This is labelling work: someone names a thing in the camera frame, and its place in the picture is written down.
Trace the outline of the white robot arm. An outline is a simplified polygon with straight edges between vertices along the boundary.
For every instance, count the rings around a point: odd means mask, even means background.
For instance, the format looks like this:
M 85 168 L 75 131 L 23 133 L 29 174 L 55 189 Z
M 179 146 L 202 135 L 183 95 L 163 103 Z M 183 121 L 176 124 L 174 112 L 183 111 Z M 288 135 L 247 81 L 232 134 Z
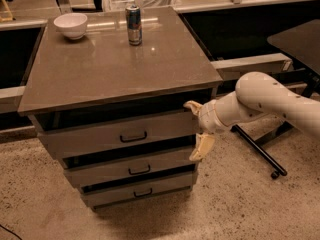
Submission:
M 320 139 L 320 102 L 298 95 L 273 77 L 262 72 L 241 76 L 235 90 L 205 104 L 188 101 L 184 104 L 198 118 L 201 133 L 189 159 L 199 161 L 213 150 L 216 133 L 238 123 L 251 122 L 273 114 L 302 133 Z

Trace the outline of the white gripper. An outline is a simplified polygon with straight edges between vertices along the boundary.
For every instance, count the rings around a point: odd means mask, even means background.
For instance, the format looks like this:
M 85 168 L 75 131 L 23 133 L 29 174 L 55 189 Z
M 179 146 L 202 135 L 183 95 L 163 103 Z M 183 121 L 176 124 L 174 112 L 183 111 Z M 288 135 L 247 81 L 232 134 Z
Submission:
M 231 105 L 226 101 L 214 99 L 204 105 L 196 101 L 187 101 L 183 107 L 190 109 L 195 116 L 199 115 L 199 125 L 204 132 L 207 132 L 196 134 L 196 145 L 189 157 L 190 161 L 200 161 L 213 150 L 215 143 L 213 134 L 231 129 L 228 123 Z

